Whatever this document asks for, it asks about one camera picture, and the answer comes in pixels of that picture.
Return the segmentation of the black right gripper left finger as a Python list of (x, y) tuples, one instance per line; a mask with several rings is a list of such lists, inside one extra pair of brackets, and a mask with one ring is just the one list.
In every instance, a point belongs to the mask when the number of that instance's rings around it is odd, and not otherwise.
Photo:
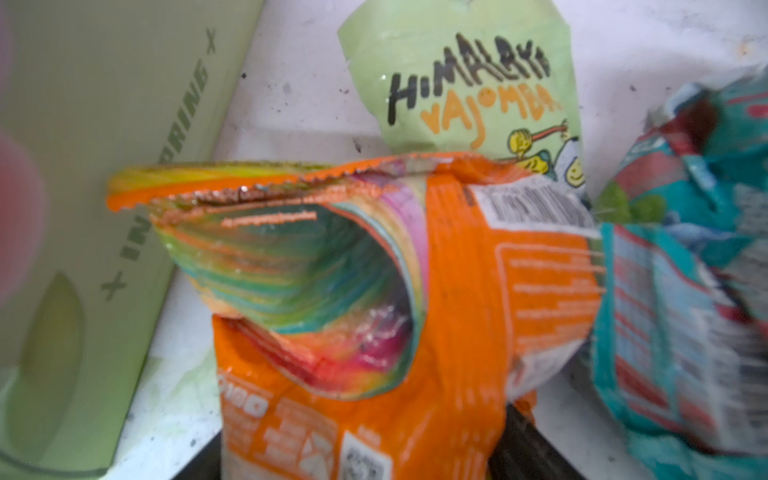
[(222, 432), (217, 433), (173, 480), (221, 480)]

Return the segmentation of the white paper bag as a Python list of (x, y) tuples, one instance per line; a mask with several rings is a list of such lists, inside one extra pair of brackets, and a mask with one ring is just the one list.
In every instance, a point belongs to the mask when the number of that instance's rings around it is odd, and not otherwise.
[(110, 211), (116, 172), (208, 160), (259, 1), (8, 1), (1, 125), (44, 180), (48, 215), (1, 309), (1, 475), (110, 467), (172, 263), (139, 210)]

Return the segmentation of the orange snack packet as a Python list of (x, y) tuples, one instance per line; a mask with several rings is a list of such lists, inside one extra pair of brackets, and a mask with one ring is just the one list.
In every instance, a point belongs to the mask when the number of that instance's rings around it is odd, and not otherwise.
[(579, 197), (472, 153), (134, 167), (107, 204), (212, 311), (225, 479), (483, 479), (604, 293)]

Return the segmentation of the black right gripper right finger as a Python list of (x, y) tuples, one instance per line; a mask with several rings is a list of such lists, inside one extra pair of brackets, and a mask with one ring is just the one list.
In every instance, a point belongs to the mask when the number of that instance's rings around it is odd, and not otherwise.
[(488, 475), (493, 480), (585, 479), (513, 405), (507, 406), (505, 430), (488, 461)]

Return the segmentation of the teal snack packet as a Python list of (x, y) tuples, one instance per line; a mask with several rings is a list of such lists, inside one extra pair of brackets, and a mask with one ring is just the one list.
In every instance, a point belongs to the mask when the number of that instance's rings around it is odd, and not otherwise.
[(593, 203), (593, 385), (658, 479), (767, 475), (767, 69), (681, 87)]

